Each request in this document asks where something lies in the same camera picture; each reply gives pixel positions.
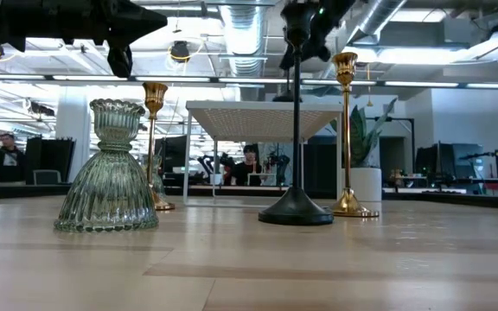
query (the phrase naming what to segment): person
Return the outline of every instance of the person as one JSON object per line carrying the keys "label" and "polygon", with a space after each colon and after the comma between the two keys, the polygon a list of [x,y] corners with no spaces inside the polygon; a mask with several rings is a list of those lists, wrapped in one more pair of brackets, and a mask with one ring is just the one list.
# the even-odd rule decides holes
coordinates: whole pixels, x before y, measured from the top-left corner
{"label": "person", "polygon": [[0,182],[24,181],[26,156],[15,146],[15,136],[2,134],[0,140]]}
{"label": "person", "polygon": [[[235,184],[236,186],[245,186],[250,173],[261,174],[263,172],[263,167],[256,159],[256,146],[246,145],[243,148],[243,155],[245,156],[245,160],[234,165],[232,168],[232,184]],[[249,186],[260,186],[260,182],[260,176],[251,176]]]}

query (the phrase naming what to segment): brass candle holder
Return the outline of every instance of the brass candle holder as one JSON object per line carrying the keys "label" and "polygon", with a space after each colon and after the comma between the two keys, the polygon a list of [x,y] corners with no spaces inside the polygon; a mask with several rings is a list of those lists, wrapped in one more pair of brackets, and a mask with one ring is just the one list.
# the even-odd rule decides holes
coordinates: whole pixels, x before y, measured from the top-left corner
{"label": "brass candle holder", "polygon": [[355,53],[341,53],[332,59],[337,71],[337,81],[343,87],[343,155],[345,160],[345,188],[342,197],[331,207],[334,216],[342,217],[378,217],[380,213],[370,211],[359,203],[351,188],[351,132],[349,120],[349,94],[353,82],[358,56]]}
{"label": "brass candle holder", "polygon": [[151,195],[153,196],[154,207],[156,211],[168,211],[175,208],[174,204],[168,203],[158,196],[153,185],[153,155],[155,154],[155,139],[153,138],[153,136],[155,135],[156,113],[160,111],[161,108],[163,108],[164,93],[166,93],[168,89],[169,88],[164,84],[155,82],[144,83],[145,107],[147,107],[147,109],[149,110],[150,120],[149,152],[147,154],[147,182],[149,182],[149,186],[151,188]]}

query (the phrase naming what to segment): black stand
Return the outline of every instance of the black stand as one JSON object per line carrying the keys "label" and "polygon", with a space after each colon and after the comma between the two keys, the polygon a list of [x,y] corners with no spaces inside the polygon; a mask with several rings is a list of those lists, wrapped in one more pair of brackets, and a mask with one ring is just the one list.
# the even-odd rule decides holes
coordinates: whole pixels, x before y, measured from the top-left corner
{"label": "black stand", "polygon": [[329,225],[331,212],[315,204],[301,188],[299,105],[301,98],[301,46],[310,37],[310,19],[316,13],[313,3],[289,3],[282,10],[287,41],[293,46],[295,85],[293,87],[293,185],[276,204],[259,213],[259,221],[276,225]]}

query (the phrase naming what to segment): green leaves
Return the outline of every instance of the green leaves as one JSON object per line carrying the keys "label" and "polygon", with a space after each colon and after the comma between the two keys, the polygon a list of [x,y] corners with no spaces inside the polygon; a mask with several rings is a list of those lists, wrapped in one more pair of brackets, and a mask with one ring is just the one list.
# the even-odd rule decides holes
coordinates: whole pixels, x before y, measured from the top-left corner
{"label": "green leaves", "polygon": [[[369,132],[367,131],[367,115],[364,108],[355,106],[351,111],[350,117],[350,139],[351,139],[351,167],[366,166],[366,160],[380,140],[380,127],[387,120],[387,114],[393,110],[397,99],[389,103],[387,112],[376,121],[374,127]],[[334,131],[337,131],[337,120],[329,122]]]}

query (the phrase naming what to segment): black round base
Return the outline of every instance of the black round base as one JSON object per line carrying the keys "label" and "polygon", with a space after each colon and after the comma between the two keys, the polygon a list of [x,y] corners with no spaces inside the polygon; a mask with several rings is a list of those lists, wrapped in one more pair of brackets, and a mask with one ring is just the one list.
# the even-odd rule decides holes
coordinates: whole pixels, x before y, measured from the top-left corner
{"label": "black round base", "polygon": [[259,212],[259,221],[274,225],[329,225],[334,215],[313,202],[302,189],[289,188],[274,205]]}

